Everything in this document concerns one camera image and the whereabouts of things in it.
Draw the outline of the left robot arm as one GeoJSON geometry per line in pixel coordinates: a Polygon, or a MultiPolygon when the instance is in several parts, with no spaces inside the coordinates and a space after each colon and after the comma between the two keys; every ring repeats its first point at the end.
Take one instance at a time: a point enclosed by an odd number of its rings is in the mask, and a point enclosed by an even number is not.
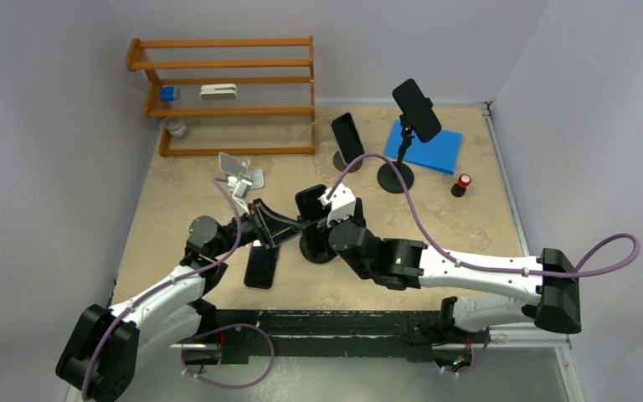
{"type": "Polygon", "coordinates": [[[203,296],[218,285],[226,260],[258,240],[275,248],[300,235],[304,223],[269,209],[259,199],[247,214],[221,225],[210,216],[193,220],[184,257],[166,277],[133,298],[103,307],[93,304],[80,315],[57,362],[55,373],[75,386],[85,400],[115,401],[134,374],[156,352],[192,339],[238,329],[221,326],[217,308],[203,296]]]}

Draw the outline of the black phone from silver stand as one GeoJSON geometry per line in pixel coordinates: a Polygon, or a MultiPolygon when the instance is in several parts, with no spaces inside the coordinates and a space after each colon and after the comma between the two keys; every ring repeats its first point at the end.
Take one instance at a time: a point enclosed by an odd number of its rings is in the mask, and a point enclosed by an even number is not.
{"type": "Polygon", "coordinates": [[[266,248],[257,242],[253,243],[244,273],[244,285],[249,288],[270,289],[278,260],[277,248],[266,248]]]}

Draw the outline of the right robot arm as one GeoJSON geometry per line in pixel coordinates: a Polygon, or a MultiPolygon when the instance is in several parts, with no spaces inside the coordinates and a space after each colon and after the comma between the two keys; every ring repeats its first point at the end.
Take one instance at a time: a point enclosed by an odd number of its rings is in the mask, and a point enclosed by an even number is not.
{"type": "Polygon", "coordinates": [[[579,282],[565,254],[546,248],[538,257],[440,253],[422,241],[382,239],[353,218],[356,202],[320,198],[328,210],[328,243],[363,280],[390,290],[452,287],[482,297],[443,300],[439,335],[455,341],[486,327],[531,322],[560,334],[581,332],[579,282]]]}

